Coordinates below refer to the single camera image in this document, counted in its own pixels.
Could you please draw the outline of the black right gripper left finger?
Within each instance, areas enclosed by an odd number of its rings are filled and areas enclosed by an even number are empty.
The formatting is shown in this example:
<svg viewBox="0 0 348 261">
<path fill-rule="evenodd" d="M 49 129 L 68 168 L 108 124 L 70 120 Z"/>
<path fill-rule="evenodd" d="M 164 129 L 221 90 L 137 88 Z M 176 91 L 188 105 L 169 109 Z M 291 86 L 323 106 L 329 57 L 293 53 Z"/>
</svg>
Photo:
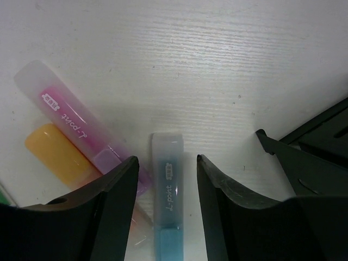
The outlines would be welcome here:
<svg viewBox="0 0 348 261">
<path fill-rule="evenodd" d="M 1 260 L 124 260 L 137 157 L 48 204 L 1 205 Z"/>
</svg>

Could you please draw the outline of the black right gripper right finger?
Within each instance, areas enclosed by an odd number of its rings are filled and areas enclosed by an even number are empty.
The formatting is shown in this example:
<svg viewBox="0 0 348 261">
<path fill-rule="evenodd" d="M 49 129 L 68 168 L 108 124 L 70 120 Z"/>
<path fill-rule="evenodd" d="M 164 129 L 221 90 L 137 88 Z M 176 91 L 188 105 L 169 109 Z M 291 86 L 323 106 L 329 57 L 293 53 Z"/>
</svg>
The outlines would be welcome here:
<svg viewBox="0 0 348 261">
<path fill-rule="evenodd" d="M 276 201 L 197 156 L 209 260 L 347 260 L 347 197 Z"/>
</svg>

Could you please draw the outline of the orange highlighter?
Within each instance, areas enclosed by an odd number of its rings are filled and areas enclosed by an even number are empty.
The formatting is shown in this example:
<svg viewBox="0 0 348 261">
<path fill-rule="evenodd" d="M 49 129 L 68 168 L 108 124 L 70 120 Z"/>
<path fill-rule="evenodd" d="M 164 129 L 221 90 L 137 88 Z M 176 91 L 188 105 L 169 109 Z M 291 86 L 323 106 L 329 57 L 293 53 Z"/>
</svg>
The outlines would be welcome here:
<svg viewBox="0 0 348 261">
<path fill-rule="evenodd" d="M 27 136 L 25 146 L 72 191 L 103 176 L 52 123 L 42 125 Z M 128 242 L 132 246 L 140 246 L 151 240 L 153 240 L 152 221 L 136 203 Z"/>
</svg>

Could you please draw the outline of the blue highlighter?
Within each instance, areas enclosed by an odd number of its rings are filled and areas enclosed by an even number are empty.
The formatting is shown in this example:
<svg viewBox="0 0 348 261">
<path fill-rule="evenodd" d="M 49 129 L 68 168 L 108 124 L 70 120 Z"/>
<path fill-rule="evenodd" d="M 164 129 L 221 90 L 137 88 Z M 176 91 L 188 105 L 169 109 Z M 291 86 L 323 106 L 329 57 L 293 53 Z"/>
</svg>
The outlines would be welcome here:
<svg viewBox="0 0 348 261">
<path fill-rule="evenodd" d="M 183 154 L 181 134 L 152 136 L 156 260 L 183 260 Z"/>
</svg>

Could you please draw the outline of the purple pink highlighter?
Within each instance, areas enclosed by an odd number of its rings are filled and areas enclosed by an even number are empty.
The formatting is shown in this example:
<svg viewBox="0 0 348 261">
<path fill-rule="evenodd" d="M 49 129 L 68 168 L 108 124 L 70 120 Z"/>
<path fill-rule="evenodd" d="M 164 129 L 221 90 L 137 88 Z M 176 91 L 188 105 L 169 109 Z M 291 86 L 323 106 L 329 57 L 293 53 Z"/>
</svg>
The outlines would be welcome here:
<svg viewBox="0 0 348 261">
<path fill-rule="evenodd" d="M 30 62 L 15 74 L 14 81 L 101 174 L 131 156 L 46 64 Z"/>
</svg>

